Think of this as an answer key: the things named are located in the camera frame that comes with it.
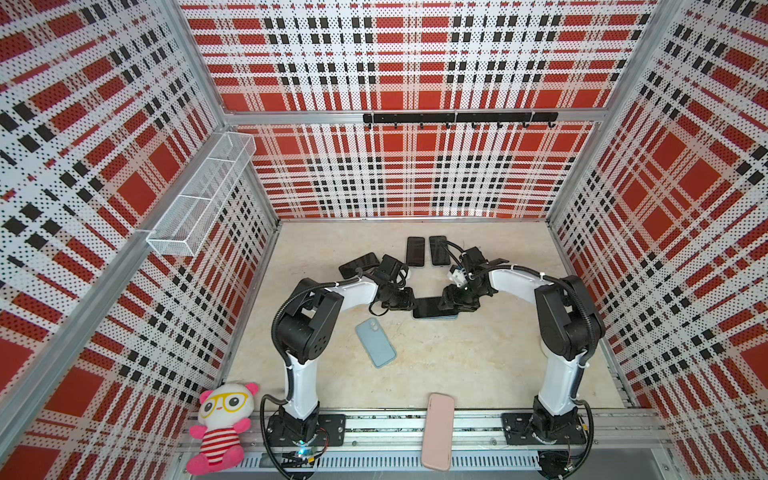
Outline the black phone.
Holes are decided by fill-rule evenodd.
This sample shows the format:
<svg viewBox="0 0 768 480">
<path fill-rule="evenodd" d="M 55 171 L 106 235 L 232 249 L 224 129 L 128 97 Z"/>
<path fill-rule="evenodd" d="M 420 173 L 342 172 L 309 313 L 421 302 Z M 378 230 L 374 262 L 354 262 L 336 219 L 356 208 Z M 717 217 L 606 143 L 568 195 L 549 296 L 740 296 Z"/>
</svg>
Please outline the black phone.
<svg viewBox="0 0 768 480">
<path fill-rule="evenodd" d="M 409 236 L 406 242 L 406 265 L 408 267 L 424 267 L 425 252 L 425 238 L 420 236 Z"/>
<path fill-rule="evenodd" d="M 419 298 L 415 301 L 415 308 L 412 311 L 412 315 L 424 316 L 437 316 L 437 315 L 453 315 L 459 312 L 456 309 L 441 310 L 439 308 L 441 298 L 440 297 L 425 297 Z"/>
<path fill-rule="evenodd" d="M 338 267 L 338 270 L 343 279 L 351 279 L 379 265 L 380 260 L 377 255 L 374 252 L 369 252 L 342 264 Z"/>
<path fill-rule="evenodd" d="M 431 263 L 433 266 L 449 266 L 452 263 L 447 237 L 435 235 L 429 237 Z"/>
</svg>

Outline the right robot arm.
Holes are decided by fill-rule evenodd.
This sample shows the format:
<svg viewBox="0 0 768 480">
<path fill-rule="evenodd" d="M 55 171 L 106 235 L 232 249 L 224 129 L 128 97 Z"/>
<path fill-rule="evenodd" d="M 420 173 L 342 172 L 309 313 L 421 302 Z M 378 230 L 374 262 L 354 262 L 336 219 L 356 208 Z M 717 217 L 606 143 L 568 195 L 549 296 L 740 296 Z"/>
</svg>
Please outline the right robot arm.
<svg viewBox="0 0 768 480">
<path fill-rule="evenodd" d="M 501 258 L 488 260 L 477 247 L 449 257 L 454 261 L 450 284 L 444 288 L 438 308 L 474 312 L 481 297 L 498 293 L 533 304 L 547 355 L 545 379 L 534 407 L 551 417 L 571 413 L 577 407 L 584 370 L 605 335 L 603 321 L 581 278 L 558 278 Z"/>
</svg>

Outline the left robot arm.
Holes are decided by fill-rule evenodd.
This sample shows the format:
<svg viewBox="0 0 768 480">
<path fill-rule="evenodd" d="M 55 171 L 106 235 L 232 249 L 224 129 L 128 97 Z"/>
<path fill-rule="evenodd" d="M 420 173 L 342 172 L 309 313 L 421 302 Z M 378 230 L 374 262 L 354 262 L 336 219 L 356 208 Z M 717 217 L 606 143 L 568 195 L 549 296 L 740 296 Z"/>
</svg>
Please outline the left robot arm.
<svg viewBox="0 0 768 480">
<path fill-rule="evenodd" d="M 290 417 L 306 421 L 319 408 L 317 359 L 328 347 L 339 315 L 379 303 L 386 313 L 415 309 L 407 286 L 409 267 L 385 255 L 378 265 L 358 265 L 338 281 L 302 279 L 275 314 L 270 336 L 285 364 L 285 397 L 278 402 Z"/>
</svg>

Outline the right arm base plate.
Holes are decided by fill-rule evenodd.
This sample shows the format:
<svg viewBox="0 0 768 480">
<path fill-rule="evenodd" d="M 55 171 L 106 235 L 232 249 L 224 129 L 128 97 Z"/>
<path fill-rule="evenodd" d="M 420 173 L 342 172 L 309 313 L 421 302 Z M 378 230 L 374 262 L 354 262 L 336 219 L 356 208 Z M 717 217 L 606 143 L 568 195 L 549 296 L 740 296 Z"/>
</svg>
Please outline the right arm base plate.
<svg viewBox="0 0 768 480">
<path fill-rule="evenodd" d="M 501 415 L 506 443 L 513 446 L 582 446 L 587 434 L 576 409 L 552 416 L 547 411 L 504 413 Z"/>
</svg>

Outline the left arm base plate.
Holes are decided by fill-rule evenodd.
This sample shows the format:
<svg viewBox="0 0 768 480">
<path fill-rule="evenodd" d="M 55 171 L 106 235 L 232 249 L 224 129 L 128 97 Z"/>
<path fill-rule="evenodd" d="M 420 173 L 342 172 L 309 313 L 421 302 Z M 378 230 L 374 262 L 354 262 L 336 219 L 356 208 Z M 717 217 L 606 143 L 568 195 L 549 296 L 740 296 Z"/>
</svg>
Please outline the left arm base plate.
<svg viewBox="0 0 768 480">
<path fill-rule="evenodd" d="M 345 438 L 344 414 L 319 414 L 305 421 L 288 414 L 275 414 L 266 424 L 266 438 L 271 447 L 338 447 Z"/>
</svg>

